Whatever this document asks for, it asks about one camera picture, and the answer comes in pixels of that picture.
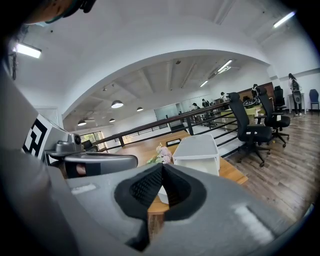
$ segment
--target window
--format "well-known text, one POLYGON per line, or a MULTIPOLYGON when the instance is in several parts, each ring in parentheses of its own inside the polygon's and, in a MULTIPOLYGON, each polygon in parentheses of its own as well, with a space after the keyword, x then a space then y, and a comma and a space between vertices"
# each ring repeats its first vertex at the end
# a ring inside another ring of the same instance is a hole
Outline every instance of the window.
MULTIPOLYGON (((96 131, 96 132, 93 132, 93 133, 88 133, 88 134, 85 134, 85 135, 81 135, 80 138, 81 138, 81 142, 91 141, 91 143, 94 143, 96 141, 99 141, 99 140, 103 139, 101 131, 96 131)), ((100 143, 97 146, 98 146, 99 150, 101 150, 101 149, 106 147, 104 143, 100 143)))

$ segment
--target blue chair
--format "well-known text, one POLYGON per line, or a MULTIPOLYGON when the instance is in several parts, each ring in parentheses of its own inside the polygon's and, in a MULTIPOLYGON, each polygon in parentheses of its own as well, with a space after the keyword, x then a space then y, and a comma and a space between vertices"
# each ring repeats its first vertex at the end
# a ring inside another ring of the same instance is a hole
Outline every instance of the blue chair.
POLYGON ((311 115, 313 114, 312 105, 318 104, 318 116, 319 116, 319 93, 316 89, 311 89, 309 92, 310 105, 311 105, 311 115))

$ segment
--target white container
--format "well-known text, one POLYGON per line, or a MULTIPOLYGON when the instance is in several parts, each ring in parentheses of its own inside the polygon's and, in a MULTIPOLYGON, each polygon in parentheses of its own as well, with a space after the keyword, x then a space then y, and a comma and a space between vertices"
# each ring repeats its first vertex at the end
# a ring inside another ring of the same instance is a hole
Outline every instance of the white container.
POLYGON ((172 158, 175 165, 219 176, 219 150, 210 133, 185 137, 172 158))

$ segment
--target ceiling light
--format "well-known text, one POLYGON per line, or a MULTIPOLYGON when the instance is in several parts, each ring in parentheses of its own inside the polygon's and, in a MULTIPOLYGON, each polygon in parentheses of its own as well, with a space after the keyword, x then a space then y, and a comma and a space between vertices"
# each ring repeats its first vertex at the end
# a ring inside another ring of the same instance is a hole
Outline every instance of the ceiling light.
POLYGON ((25 54, 25 55, 29 55, 31 57, 35 57, 35 58, 39 58, 40 54, 41 54, 41 50, 34 48, 32 46, 29 46, 27 44, 23 44, 23 43, 18 43, 15 48, 13 48, 14 52, 20 53, 20 54, 25 54))
POLYGON ((117 109, 117 108, 122 107, 123 105, 124 104, 120 100, 115 100, 114 102, 112 102, 111 108, 117 109))
POLYGON ((294 16, 296 13, 294 11, 290 12, 288 15, 284 16, 282 19, 280 19, 278 22, 276 22, 273 27, 277 28, 279 27, 282 23, 286 22, 289 20, 292 16, 294 16))
POLYGON ((224 64, 222 67, 220 67, 218 69, 218 72, 220 72, 221 70, 223 70, 227 65, 229 65, 232 62, 232 59, 228 60, 228 62, 226 64, 224 64))
POLYGON ((200 85, 200 87, 204 86, 206 83, 208 83, 209 80, 205 81, 203 84, 200 85))
POLYGON ((78 122, 78 126, 84 126, 84 125, 86 125, 87 123, 85 122, 85 120, 80 120, 79 122, 78 122))

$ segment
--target chair base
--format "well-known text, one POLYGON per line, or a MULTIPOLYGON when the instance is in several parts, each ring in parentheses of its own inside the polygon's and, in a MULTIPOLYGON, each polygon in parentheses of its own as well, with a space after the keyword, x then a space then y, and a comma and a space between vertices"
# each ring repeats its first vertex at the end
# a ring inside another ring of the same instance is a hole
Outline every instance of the chair base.
POLYGON ((238 159, 238 163, 241 163, 242 159, 246 158, 251 153, 255 153, 262 161, 260 163, 260 167, 263 167, 265 166, 265 160, 260 155, 259 151, 268 151, 268 155, 270 155, 270 148, 258 146, 256 142, 254 142, 253 144, 245 143, 244 145, 238 147, 238 151, 240 151, 240 149, 243 149, 245 151, 245 154, 244 156, 238 159))
POLYGON ((272 133, 272 139, 267 143, 268 145, 270 144, 270 142, 274 139, 274 138, 279 138, 280 140, 283 141, 283 145, 282 147, 286 147, 287 143, 286 141, 284 140, 284 138, 282 138, 282 136, 287 136, 286 140, 288 141, 290 139, 290 135, 289 134, 286 134, 286 133, 282 133, 282 132, 279 132, 278 131, 279 128, 276 128, 275 129, 275 132, 272 133))

